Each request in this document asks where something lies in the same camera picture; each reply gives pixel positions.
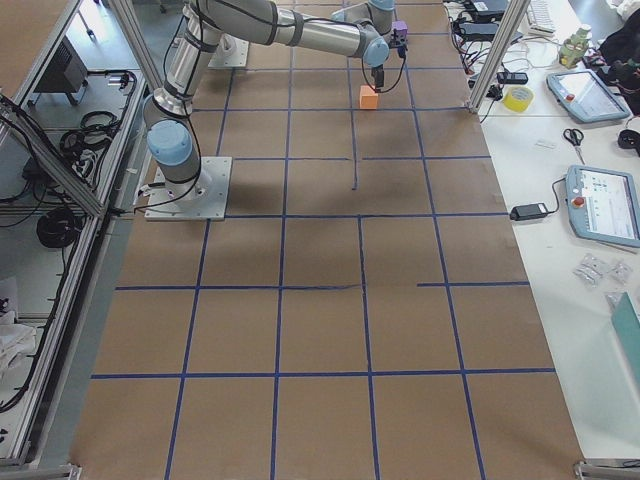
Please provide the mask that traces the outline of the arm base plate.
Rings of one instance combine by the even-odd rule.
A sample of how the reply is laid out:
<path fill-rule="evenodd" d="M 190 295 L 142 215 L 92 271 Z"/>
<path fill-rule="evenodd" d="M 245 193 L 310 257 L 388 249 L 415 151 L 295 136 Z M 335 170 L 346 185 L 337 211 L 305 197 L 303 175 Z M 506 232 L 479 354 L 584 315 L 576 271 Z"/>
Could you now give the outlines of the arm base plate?
<path fill-rule="evenodd" d="M 201 171 L 193 182 L 183 185 L 166 182 L 160 168 L 155 171 L 155 182 L 163 186 L 151 190 L 144 217 L 149 221 L 223 221 L 232 171 L 231 157 L 202 158 Z"/>
<path fill-rule="evenodd" d="M 250 43 L 233 36 L 223 35 L 209 61 L 209 69 L 245 68 Z"/>

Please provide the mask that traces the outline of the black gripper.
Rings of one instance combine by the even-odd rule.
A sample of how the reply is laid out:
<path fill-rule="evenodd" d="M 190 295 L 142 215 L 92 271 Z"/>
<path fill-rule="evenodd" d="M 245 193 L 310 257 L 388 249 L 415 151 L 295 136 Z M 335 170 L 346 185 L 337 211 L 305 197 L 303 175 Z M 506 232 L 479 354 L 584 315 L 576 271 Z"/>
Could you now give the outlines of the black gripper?
<path fill-rule="evenodd" d="M 388 49 L 367 50 L 367 65 L 371 69 L 375 92 L 381 92 L 384 88 L 385 73 L 383 65 L 387 61 L 388 57 Z"/>

